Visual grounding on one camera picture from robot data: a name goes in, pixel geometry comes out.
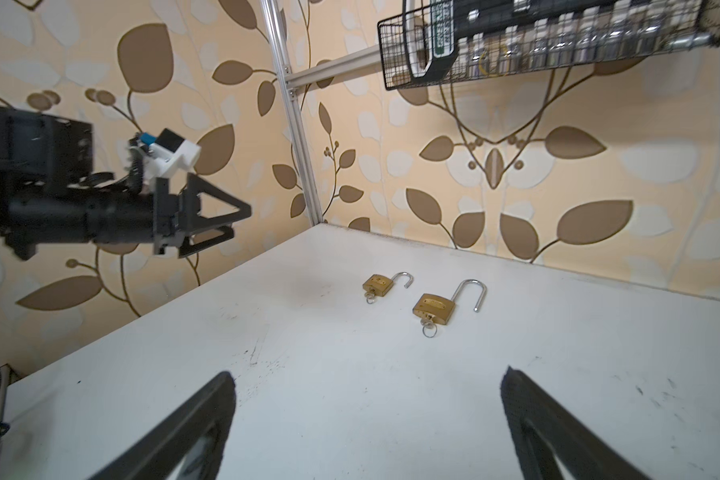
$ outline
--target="wire basket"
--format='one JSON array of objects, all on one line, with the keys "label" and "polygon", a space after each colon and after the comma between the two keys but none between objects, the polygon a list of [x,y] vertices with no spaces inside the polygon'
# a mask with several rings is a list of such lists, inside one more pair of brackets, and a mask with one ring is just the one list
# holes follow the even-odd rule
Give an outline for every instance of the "wire basket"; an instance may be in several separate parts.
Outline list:
[{"label": "wire basket", "polygon": [[378,23],[387,90],[720,45],[720,0],[424,4]]}]

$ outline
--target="open padlock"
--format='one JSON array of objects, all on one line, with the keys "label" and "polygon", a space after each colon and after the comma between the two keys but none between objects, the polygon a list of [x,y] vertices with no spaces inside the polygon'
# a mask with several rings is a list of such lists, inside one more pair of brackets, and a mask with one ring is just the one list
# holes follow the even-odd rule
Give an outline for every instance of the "open padlock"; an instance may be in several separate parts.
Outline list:
[{"label": "open padlock", "polygon": [[413,283],[413,275],[409,274],[408,272],[400,272],[399,274],[394,274],[394,277],[389,279],[384,275],[371,275],[371,278],[369,278],[365,283],[362,284],[362,288],[365,290],[365,301],[368,303],[374,303],[376,301],[377,296],[384,296],[389,292],[389,289],[392,288],[392,284],[395,280],[398,279],[399,276],[407,276],[410,280],[405,283],[405,288],[408,288],[411,286],[411,283]]},{"label": "open padlock", "polygon": [[[456,298],[467,283],[476,283],[483,287],[480,298],[478,298],[478,302],[474,305],[474,311],[477,312],[480,310],[480,305],[483,303],[485,294],[488,292],[485,285],[478,280],[465,280],[461,282],[450,300],[442,296],[432,295],[431,293],[425,293],[422,295],[422,298],[418,299],[416,306],[413,307],[413,314],[422,319],[422,333],[424,336],[432,338],[437,334],[438,327],[435,325],[436,323],[440,325],[446,325],[448,323],[448,319],[451,318],[451,313],[454,312],[454,307],[456,307]],[[434,329],[434,333],[432,336],[427,335],[427,330],[431,329]]]}]

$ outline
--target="floral wallpaper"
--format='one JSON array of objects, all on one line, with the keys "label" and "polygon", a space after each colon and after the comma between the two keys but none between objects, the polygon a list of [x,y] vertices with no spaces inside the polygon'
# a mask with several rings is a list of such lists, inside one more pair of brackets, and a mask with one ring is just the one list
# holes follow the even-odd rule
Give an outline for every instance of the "floral wallpaper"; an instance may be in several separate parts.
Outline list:
[{"label": "floral wallpaper", "polygon": [[308,227],[272,174],[292,160],[262,25],[246,0],[0,0],[0,104],[91,122],[94,170],[116,177],[136,131],[170,128],[202,146],[196,172],[253,211],[184,260],[88,244],[20,262],[0,240],[0,363],[31,373]]},{"label": "floral wallpaper", "polygon": [[[296,71],[400,14],[281,6]],[[376,69],[302,104],[331,224],[720,299],[720,48],[399,91]]]}]

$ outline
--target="table surface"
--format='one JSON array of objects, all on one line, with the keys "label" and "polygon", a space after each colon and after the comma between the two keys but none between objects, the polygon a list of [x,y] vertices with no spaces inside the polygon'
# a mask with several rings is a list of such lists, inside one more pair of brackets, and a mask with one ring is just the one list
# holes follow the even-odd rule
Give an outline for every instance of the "table surface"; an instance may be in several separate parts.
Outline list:
[{"label": "table surface", "polygon": [[[480,312],[467,286],[425,339],[413,305],[467,278]],[[87,478],[221,370],[218,478],[521,478],[508,366],[650,477],[720,480],[720,302],[329,225],[10,386],[0,478]]]}]

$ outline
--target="brass padlock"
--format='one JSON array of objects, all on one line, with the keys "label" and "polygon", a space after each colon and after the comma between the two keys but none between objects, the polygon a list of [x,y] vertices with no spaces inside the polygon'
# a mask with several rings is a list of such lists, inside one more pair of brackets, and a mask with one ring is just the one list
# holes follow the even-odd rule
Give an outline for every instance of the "brass padlock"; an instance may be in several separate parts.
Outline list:
[{"label": "brass padlock", "polygon": [[[450,300],[442,296],[432,295],[431,293],[425,293],[422,295],[422,298],[418,299],[416,306],[413,307],[413,314],[422,319],[422,332],[424,336],[432,338],[432,336],[437,333],[438,328],[437,325],[435,325],[436,323],[440,325],[448,324],[448,320],[451,318],[451,314],[456,307],[456,297],[458,297],[461,289],[464,288],[464,285],[467,283],[476,283],[483,287],[483,292],[480,294],[478,302],[474,305],[474,311],[477,312],[480,310],[480,305],[485,298],[485,293],[488,292],[485,285],[477,280],[465,280],[461,282]],[[427,335],[426,331],[433,328],[434,333],[432,336]]]},{"label": "brass padlock", "polygon": [[362,288],[365,290],[365,301],[368,303],[374,303],[377,296],[386,295],[387,292],[389,292],[389,289],[392,288],[394,281],[397,280],[399,276],[403,275],[410,279],[404,285],[405,288],[408,288],[411,286],[411,283],[413,283],[413,275],[408,272],[394,274],[394,277],[391,279],[384,275],[371,275],[371,278],[362,284]]}]

